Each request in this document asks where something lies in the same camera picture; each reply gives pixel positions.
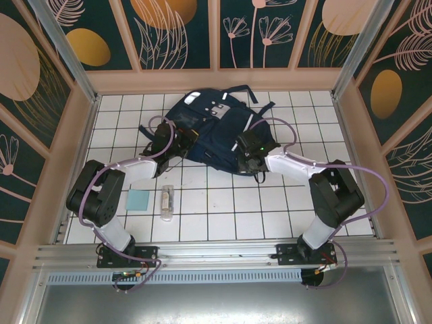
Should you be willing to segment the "aluminium corner post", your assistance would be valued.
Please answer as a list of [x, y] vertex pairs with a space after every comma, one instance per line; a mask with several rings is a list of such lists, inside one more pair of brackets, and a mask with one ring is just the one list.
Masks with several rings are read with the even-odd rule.
[[46, 4], [45, 0], [28, 0], [28, 2], [50, 39], [59, 50], [59, 54], [63, 57], [83, 93], [91, 103], [95, 103], [97, 100], [97, 92], [91, 84], [82, 64], [76, 57], [66, 35], [56, 22], [49, 6]]
[[331, 98], [337, 101], [344, 93], [347, 85], [350, 83], [354, 72], [367, 54], [372, 42], [382, 27], [385, 19], [388, 17], [394, 0], [378, 0], [373, 7], [368, 19], [356, 39], [354, 46], [348, 54], [342, 70], [331, 91]]

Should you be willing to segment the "small circuit board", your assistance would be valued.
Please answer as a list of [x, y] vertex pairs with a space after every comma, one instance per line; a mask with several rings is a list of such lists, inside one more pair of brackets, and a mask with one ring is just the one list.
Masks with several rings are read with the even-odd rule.
[[146, 275], [143, 271], [120, 271], [112, 274], [111, 281], [138, 281]]

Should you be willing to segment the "clear pencil case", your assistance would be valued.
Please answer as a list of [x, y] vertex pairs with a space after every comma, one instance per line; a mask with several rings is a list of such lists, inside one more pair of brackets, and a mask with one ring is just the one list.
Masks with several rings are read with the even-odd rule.
[[161, 190], [161, 219], [169, 222], [173, 219], [174, 187], [164, 185]]

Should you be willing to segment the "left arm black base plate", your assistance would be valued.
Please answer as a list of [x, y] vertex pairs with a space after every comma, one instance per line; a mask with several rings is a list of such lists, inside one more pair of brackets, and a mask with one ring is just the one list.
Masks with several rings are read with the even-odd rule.
[[[156, 267], [155, 259], [158, 257], [157, 246], [136, 247], [135, 257], [140, 259], [151, 259], [146, 262], [149, 268]], [[141, 268], [142, 263], [136, 260], [130, 260], [119, 256], [106, 246], [100, 247], [97, 259], [97, 268], [99, 269], [120, 269], [120, 268]]]

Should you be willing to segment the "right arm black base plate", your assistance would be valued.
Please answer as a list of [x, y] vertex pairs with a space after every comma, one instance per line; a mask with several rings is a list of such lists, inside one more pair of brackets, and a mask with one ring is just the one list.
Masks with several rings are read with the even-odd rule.
[[313, 250], [301, 244], [277, 244], [275, 254], [271, 255], [278, 265], [314, 266], [337, 264], [335, 247], [326, 243]]

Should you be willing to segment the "navy blue backpack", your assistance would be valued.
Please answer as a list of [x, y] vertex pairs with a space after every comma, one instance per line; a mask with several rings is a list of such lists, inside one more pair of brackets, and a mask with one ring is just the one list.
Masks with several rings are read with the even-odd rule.
[[166, 118], [177, 128], [196, 130], [197, 141], [183, 159], [203, 163], [219, 171], [239, 176], [236, 139], [243, 132], [252, 130], [263, 142], [274, 140], [269, 123], [263, 115], [274, 106], [271, 101], [260, 111], [253, 111], [245, 102], [232, 96], [245, 90], [247, 85], [225, 90], [202, 88], [184, 95], [167, 113]]

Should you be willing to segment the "grey metal sheet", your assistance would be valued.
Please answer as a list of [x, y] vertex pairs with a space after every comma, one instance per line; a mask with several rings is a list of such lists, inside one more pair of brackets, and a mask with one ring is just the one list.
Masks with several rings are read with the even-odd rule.
[[22, 324], [421, 324], [391, 267], [355, 267], [332, 288], [294, 282], [108, 284], [38, 278]]

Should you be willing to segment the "aluminium mounting rail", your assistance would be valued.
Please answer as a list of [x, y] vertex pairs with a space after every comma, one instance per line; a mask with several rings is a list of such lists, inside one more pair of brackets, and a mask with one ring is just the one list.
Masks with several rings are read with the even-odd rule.
[[[156, 242], [163, 270], [262, 269], [274, 268], [270, 258], [278, 244], [296, 243], [295, 238], [265, 240], [222, 240], [202, 242]], [[397, 265], [402, 260], [393, 240], [375, 237], [336, 237], [338, 265], [342, 251], [350, 267]], [[96, 244], [42, 245], [32, 262], [34, 270], [85, 271], [97, 268]]]

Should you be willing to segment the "light blue sticky note pad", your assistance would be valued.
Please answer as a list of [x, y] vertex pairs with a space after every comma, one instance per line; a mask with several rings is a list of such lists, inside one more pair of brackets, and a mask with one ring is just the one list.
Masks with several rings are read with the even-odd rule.
[[146, 211], [149, 204], [150, 192], [146, 190], [129, 190], [126, 210], [127, 211]]

